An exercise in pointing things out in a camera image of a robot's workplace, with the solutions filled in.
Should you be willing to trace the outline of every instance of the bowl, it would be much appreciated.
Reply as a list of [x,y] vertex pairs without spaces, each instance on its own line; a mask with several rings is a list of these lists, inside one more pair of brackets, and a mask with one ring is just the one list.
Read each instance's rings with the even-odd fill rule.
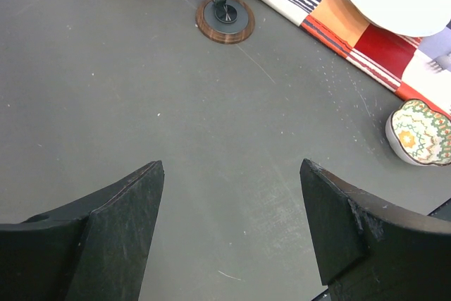
[[385,124],[396,155],[416,166],[451,164],[451,121],[419,100],[405,102]]

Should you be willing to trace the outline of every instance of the phone stand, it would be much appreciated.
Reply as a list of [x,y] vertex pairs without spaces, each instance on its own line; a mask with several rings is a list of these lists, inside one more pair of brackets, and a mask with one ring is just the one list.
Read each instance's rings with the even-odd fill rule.
[[197,8],[196,24],[215,42],[237,44],[252,34],[255,17],[241,0],[205,0]]

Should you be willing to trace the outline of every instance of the metal utensil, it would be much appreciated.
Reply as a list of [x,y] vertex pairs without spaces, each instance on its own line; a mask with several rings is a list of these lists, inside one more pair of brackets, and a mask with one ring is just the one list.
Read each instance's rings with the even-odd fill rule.
[[442,56],[438,56],[429,64],[432,66],[432,69],[437,72],[447,70],[449,67],[451,67],[451,52]]

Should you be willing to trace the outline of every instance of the placemat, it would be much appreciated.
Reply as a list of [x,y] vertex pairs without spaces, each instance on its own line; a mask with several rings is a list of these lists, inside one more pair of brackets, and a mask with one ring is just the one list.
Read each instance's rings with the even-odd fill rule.
[[397,96],[421,99],[451,118],[451,71],[436,73],[429,65],[451,52],[451,23],[434,36],[413,38],[371,24],[350,0],[262,1]]

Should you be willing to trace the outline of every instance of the striped placemat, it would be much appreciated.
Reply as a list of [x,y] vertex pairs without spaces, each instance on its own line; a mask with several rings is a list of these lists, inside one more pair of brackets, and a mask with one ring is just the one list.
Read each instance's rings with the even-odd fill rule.
[[402,99],[421,99],[451,118],[451,71],[429,63],[451,52],[451,23],[425,38],[372,25],[350,0],[262,0]]

